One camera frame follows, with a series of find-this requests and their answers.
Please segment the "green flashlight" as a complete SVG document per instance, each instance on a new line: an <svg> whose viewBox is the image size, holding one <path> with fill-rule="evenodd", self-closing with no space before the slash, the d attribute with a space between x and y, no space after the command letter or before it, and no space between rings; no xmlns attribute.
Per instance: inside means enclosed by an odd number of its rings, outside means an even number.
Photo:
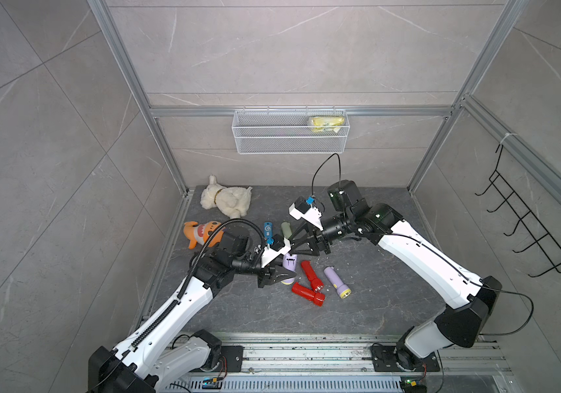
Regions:
<svg viewBox="0 0 561 393"><path fill-rule="evenodd" d="M280 227L284 238L291 239L293 236L293 229L291 227L290 222L284 221L281 223Z"/></svg>

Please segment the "blue flashlight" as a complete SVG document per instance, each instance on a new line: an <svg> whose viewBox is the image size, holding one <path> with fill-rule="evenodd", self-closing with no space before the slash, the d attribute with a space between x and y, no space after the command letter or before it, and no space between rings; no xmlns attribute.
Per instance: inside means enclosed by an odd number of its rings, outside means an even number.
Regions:
<svg viewBox="0 0 561 393"><path fill-rule="evenodd" d="M264 237L267 241L273 238L273 224L272 222L265 222L263 226Z"/></svg>

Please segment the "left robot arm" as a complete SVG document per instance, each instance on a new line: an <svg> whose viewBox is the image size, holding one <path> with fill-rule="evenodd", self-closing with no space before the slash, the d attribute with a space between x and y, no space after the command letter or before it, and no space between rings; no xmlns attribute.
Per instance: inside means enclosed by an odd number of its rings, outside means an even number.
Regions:
<svg viewBox="0 0 561 393"><path fill-rule="evenodd" d="M87 390L159 392L191 371L214 370L221 340L213 334L200 330L172 350L168 345L234 276L254 275L261 288L292 276L277 260L290 249L287 238L266 238L247 219L220 224L194 256L179 288L158 310L113 349L102 346L91 355Z"/></svg>

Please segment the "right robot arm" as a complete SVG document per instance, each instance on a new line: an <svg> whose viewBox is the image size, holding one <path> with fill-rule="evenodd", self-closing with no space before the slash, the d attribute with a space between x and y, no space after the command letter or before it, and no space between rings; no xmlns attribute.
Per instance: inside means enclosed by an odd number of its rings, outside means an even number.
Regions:
<svg viewBox="0 0 561 393"><path fill-rule="evenodd" d="M290 215L300 222L288 240L291 253L300 253L300 246L306 244L303 255L328 254L334 241L354 234L396 256L445 302L440 313L411 327L398 340L393 352L398 367L414 371L437 350L472 347L484 334L483 327L503 293L501 283L458 265L391 206L370 206L351 180L329 186L327 193L335 216L323 218L311 197L300 197L290 206Z"/></svg>

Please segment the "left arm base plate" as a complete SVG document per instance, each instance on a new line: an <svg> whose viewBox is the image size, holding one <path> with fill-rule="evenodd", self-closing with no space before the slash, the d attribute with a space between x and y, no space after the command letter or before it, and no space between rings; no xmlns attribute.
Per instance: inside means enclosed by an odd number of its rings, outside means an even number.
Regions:
<svg viewBox="0 0 561 393"><path fill-rule="evenodd" d="M222 346L211 349L208 359L198 371L205 373L239 373L244 362L243 346Z"/></svg>

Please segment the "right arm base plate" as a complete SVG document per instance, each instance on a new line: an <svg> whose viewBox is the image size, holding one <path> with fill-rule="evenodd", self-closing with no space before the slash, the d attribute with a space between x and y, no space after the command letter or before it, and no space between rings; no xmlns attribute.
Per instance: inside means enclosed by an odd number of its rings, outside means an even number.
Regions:
<svg viewBox="0 0 561 393"><path fill-rule="evenodd" d="M442 370L435 353L420 359L393 344L373 343L370 346L370 358L375 372L424 373Z"/></svg>

